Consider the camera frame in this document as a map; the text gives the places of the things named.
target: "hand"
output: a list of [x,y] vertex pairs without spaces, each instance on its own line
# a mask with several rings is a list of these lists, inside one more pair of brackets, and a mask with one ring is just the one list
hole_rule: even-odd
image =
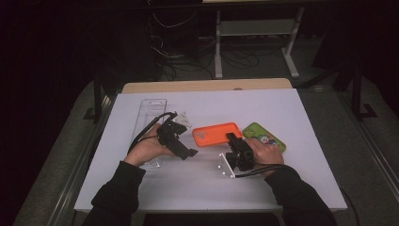
[[156,123],[152,129],[143,136],[141,141],[139,141],[135,147],[129,152],[129,154],[123,159],[131,165],[140,167],[145,162],[153,160],[155,157],[160,155],[170,155],[174,156],[174,153],[169,149],[161,145],[156,136],[156,130],[161,126],[161,124]]
[[[262,167],[260,164],[284,164],[284,158],[278,145],[263,144],[257,138],[246,139],[246,143],[253,150],[255,159],[255,169]],[[262,176],[267,177],[271,175],[274,170],[261,173]]]

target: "black device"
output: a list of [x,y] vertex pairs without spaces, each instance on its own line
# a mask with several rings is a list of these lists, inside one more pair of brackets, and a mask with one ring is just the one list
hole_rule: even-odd
[[237,138],[234,133],[228,133],[226,136],[232,150],[232,153],[226,153],[226,159],[231,169],[234,170],[237,167],[240,171],[252,170],[255,160],[249,145],[243,139]]
[[167,115],[169,115],[169,118],[165,120],[165,122],[162,123],[162,125],[156,130],[159,143],[170,149],[174,154],[176,154],[176,156],[181,157],[182,160],[185,160],[187,157],[192,157],[196,155],[196,153],[198,152],[197,150],[187,149],[182,144],[182,142],[180,142],[179,135],[184,133],[187,128],[184,125],[173,121],[173,119],[176,118],[178,114],[172,112],[164,113],[153,119],[133,140],[128,153],[141,140],[144,134],[146,134],[161,118]]
[[[226,137],[229,139],[228,143],[232,151],[232,153],[226,153],[226,160],[231,168],[231,178],[253,176],[269,170],[290,170],[292,173],[297,174],[294,169],[283,164],[261,164],[255,162],[253,150],[242,138],[238,138],[234,133],[228,133]],[[262,167],[254,169],[255,165],[260,165]],[[233,173],[235,168],[238,168],[240,171],[250,170],[250,172],[236,175]]]
[[174,117],[169,117],[157,130],[159,143],[169,148],[174,154],[185,160],[198,152],[194,149],[187,149],[179,140],[179,135],[184,133],[187,128],[173,121]]

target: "person's left hand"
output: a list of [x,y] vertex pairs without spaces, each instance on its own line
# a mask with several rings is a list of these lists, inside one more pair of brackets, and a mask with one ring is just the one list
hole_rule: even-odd
[[152,129],[143,136],[141,141],[139,141],[135,147],[129,152],[129,154],[123,159],[131,165],[140,167],[145,162],[153,160],[155,157],[160,155],[170,155],[174,156],[174,153],[169,149],[161,145],[156,136],[156,130],[161,126],[161,124],[156,123]]

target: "person's right hand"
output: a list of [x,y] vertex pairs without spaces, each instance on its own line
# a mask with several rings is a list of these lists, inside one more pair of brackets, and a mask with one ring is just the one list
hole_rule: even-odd
[[[255,159],[255,169],[261,168],[260,164],[284,164],[284,158],[282,157],[279,145],[263,144],[257,138],[246,139],[246,143],[253,151]],[[267,177],[271,175],[274,170],[266,171],[261,173],[262,176]]]

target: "metal stand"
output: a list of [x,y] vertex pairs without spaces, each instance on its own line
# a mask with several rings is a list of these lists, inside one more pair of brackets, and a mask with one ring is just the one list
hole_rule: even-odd
[[94,74],[94,123],[97,123],[102,114],[101,84],[98,72]]
[[245,36],[245,35],[285,35],[290,38],[285,47],[281,48],[282,55],[293,78],[298,78],[299,73],[291,58],[291,51],[294,46],[296,34],[302,19],[304,8],[299,8],[294,19],[289,20],[263,20],[263,21],[220,21],[220,11],[216,15],[216,49],[215,49],[215,78],[223,78],[222,64],[220,57],[221,36]]
[[363,121],[363,118],[375,118],[376,113],[373,111],[370,105],[363,105],[366,109],[365,113],[360,112],[361,106],[361,66],[359,64],[355,65],[355,71],[353,74],[353,90],[352,90],[352,111],[359,121]]
[[302,19],[304,8],[300,8],[296,14],[293,27],[291,28],[290,39],[288,40],[287,46],[282,47],[282,55],[284,56],[285,63],[287,64],[288,70],[290,70],[291,76],[293,78],[298,78],[299,73],[296,69],[293,59],[291,58],[291,51],[293,50],[294,42],[296,39],[296,34]]

